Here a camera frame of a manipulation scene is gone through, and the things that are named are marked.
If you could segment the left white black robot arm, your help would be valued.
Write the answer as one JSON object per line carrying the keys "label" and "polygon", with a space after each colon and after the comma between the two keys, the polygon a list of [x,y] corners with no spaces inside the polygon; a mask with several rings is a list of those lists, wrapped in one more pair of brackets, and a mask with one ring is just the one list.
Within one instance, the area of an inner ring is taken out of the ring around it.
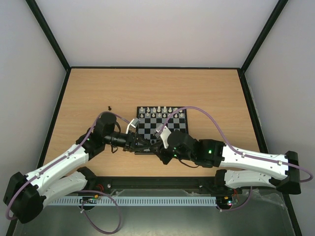
{"label": "left white black robot arm", "polygon": [[54,200],[83,190],[93,179],[93,172],[82,165],[103,152],[106,145],[133,152],[135,133],[129,129],[136,128],[140,121],[134,118],[127,122],[125,132],[115,131],[120,128],[118,118],[112,112],[99,114],[87,132],[63,154],[27,174],[12,175],[3,198],[6,218],[28,223]]}

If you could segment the black folding chess board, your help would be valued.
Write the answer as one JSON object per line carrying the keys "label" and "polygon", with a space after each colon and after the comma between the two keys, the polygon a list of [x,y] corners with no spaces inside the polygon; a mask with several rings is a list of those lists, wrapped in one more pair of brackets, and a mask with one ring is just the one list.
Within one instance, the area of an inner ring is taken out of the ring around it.
{"label": "black folding chess board", "polygon": [[[147,113],[147,107],[150,107],[151,112],[150,112],[150,117],[146,117]],[[188,116],[187,112],[184,110],[183,114],[184,117],[181,118],[179,111],[181,110],[180,108],[176,106],[166,106],[167,107],[167,112],[163,112],[163,107],[161,106],[161,117],[158,118],[157,115],[159,114],[157,112],[158,106],[147,106],[143,107],[144,111],[141,112],[140,108],[141,106],[138,106],[136,109],[136,118],[140,120],[140,123],[138,124],[136,128],[136,132],[143,138],[145,139],[148,143],[150,143],[151,146],[157,148],[158,145],[157,143],[160,141],[160,137],[157,135],[160,127],[166,123],[166,128],[168,128],[169,131],[173,132],[175,130],[179,130],[182,133],[188,133],[189,132],[189,127],[188,127]],[[156,108],[156,112],[154,113],[156,115],[155,118],[152,117],[153,114],[153,107]],[[169,108],[172,108],[172,117],[168,118],[168,115],[170,114],[168,112]]]}

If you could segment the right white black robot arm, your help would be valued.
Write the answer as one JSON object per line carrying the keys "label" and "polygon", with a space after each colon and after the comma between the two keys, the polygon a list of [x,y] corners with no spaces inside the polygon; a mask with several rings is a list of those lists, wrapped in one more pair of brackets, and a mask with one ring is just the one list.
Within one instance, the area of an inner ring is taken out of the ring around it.
{"label": "right white black robot arm", "polygon": [[249,151],[212,139],[197,140],[179,130],[159,127],[159,140],[150,147],[163,164],[171,159],[188,160],[204,168],[218,167],[215,188],[219,192],[241,187],[271,187],[277,191],[301,193],[298,155]]}

